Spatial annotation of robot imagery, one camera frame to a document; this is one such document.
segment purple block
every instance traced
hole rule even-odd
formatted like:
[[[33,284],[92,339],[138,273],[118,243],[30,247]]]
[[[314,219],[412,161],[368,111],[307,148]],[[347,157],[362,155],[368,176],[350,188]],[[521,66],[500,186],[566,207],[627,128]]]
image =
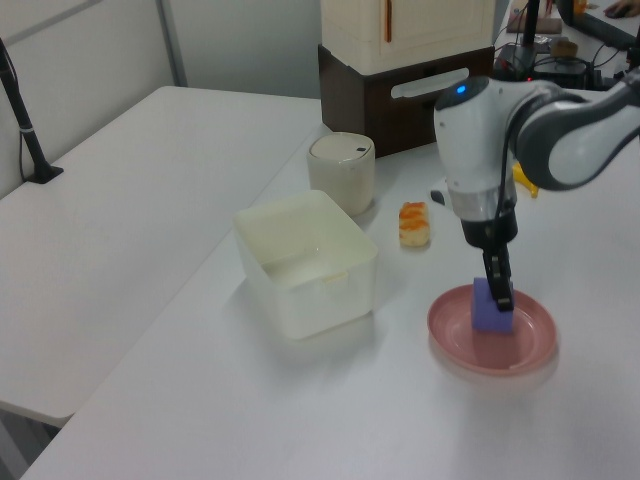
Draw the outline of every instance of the purple block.
[[[480,332],[513,332],[513,312],[498,310],[486,278],[473,279],[471,325]]]

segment white desk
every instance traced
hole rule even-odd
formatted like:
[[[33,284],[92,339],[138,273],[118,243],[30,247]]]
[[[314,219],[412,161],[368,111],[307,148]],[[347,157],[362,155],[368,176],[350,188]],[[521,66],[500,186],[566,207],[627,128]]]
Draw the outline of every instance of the white desk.
[[[258,202],[308,188],[311,141]],[[227,235],[24,480],[636,478],[637,141],[582,189],[519,190],[514,283],[555,317],[560,349],[508,379],[453,367],[428,340],[430,304],[483,274],[459,221],[431,205],[431,246],[398,246],[402,202],[442,175],[436,152],[378,161],[358,220],[380,248],[372,315],[284,340]]]
[[[60,159],[63,175],[0,201],[0,408],[63,425],[319,114],[163,88]]]

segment white storage box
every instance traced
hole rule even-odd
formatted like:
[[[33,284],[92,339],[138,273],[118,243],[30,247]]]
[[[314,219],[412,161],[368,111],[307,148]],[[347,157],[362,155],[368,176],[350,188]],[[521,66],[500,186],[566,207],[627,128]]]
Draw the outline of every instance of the white storage box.
[[[489,47],[495,0],[322,0],[322,45],[361,75]]]
[[[373,308],[378,248],[326,193],[243,210],[233,229],[247,280],[285,336],[308,337]]]

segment white canister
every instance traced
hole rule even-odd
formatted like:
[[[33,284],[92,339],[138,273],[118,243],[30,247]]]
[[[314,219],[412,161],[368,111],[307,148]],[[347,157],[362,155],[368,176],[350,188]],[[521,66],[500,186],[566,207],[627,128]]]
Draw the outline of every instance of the white canister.
[[[309,183],[348,215],[364,212],[373,199],[375,146],[369,137],[338,132],[315,141],[307,154]]]

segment pink plate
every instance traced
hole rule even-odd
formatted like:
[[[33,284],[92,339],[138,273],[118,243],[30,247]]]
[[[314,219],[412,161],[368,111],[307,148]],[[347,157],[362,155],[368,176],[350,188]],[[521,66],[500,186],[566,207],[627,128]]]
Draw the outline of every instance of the pink plate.
[[[429,332],[451,360],[480,373],[514,375],[540,367],[555,353],[553,318],[533,298],[515,292],[513,333],[484,333],[471,327],[471,293],[471,285],[453,288],[429,309]]]

